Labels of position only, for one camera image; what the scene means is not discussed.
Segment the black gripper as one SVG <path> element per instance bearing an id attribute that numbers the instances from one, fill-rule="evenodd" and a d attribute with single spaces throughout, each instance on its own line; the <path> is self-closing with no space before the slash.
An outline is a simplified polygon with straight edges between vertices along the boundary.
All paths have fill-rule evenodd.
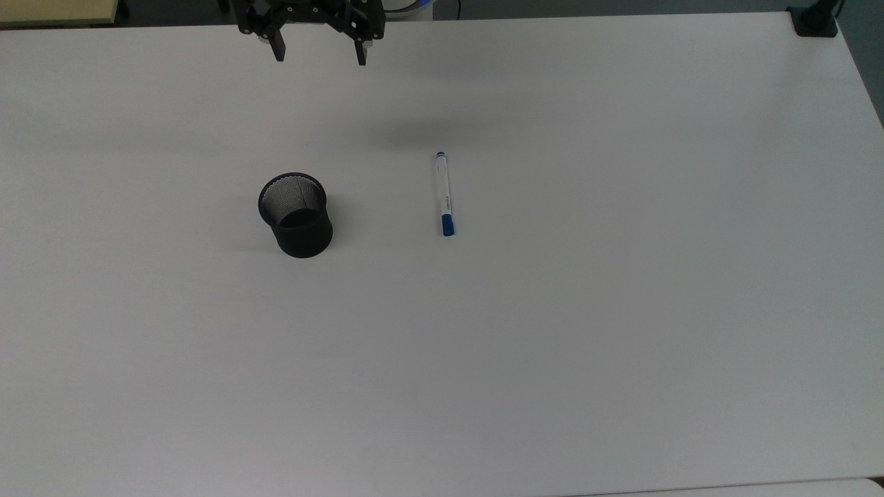
<path id="1" fill-rule="evenodd" d="M 285 60 L 282 26 L 291 22 L 324 22 L 343 32 L 356 48 L 359 66 L 367 65 L 367 50 L 385 37 L 385 9 L 381 1 L 231 1 L 244 35 L 265 41 L 278 62 Z"/>

